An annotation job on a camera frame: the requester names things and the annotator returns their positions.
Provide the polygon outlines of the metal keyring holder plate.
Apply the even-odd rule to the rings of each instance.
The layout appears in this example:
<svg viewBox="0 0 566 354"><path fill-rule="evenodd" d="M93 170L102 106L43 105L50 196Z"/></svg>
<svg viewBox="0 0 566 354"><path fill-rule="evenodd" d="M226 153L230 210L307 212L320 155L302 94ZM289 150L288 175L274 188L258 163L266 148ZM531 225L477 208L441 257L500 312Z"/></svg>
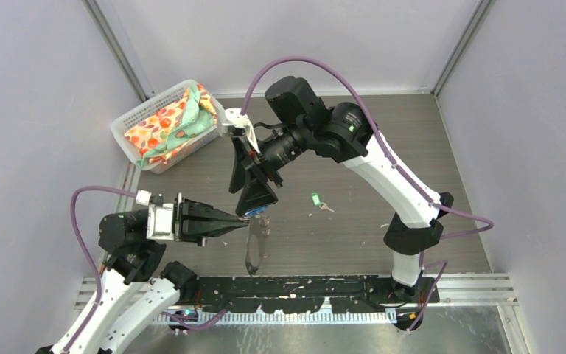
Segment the metal keyring holder plate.
<svg viewBox="0 0 566 354"><path fill-rule="evenodd" d="M270 218L263 213L252 215L248 224L245 249L245 267L250 277L255 276L269 257Z"/></svg>

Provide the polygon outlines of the green tagged key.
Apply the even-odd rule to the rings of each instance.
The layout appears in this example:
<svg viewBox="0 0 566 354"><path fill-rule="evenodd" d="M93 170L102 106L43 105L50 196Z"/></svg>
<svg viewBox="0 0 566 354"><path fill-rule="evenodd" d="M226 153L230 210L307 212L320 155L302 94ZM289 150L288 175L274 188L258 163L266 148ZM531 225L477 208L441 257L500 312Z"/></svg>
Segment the green tagged key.
<svg viewBox="0 0 566 354"><path fill-rule="evenodd" d="M321 197L318 193L313 193L311 195L312 203L321 210L326 210L329 212L335 213L335 211L324 201L321 200Z"/></svg>

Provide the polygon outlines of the blue tagged key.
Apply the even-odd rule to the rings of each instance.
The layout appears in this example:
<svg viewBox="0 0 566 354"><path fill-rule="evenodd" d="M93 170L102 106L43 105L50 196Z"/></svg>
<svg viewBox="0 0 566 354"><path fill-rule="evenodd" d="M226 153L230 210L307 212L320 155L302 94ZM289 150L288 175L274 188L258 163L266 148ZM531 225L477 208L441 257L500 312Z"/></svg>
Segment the blue tagged key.
<svg viewBox="0 0 566 354"><path fill-rule="evenodd" d="M266 209L267 209L266 206L253 209L253 210L251 210L251 211L246 212L246 213L243 215L243 217L244 217L244 218L250 218L250 217L252 217L252 216L254 216L254 215L258 215L258 214L260 214L260 213L263 213Z"/></svg>

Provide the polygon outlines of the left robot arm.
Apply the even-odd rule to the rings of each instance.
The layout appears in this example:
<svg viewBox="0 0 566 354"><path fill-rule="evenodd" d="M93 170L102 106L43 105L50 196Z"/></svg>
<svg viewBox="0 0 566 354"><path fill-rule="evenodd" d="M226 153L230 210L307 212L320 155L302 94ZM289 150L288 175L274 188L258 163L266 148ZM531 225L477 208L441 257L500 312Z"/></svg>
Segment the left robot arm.
<svg viewBox="0 0 566 354"><path fill-rule="evenodd" d="M247 227L247 217L215 209L177 195L172 203L146 190L123 192L140 210L106 215L99 223L99 247L108 259L96 274L96 289L74 324L56 343L39 353L123 353L163 310L190 304L197 275L182 263L168 263L153 275L167 249L166 241L204 246Z"/></svg>

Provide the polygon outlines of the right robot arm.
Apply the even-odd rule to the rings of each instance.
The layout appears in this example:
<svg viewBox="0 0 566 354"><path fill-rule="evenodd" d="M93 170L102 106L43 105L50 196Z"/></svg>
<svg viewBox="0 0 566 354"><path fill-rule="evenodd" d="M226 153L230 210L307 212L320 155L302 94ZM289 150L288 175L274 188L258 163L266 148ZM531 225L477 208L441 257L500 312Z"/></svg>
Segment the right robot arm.
<svg viewBox="0 0 566 354"><path fill-rule="evenodd" d="M217 125L234 146L229 190L239 196L236 214L275 204L280 170L308 150L342 164L394 208L383 239L393 252L391 293L400 302L411 302L421 291L422 253L440 241L440 220L453 196L435 192L415 177L371 128L360 105L329 107L304 78L294 76L271 85L265 99L279 119L266 139L256 137L255 124L236 108L227 109Z"/></svg>

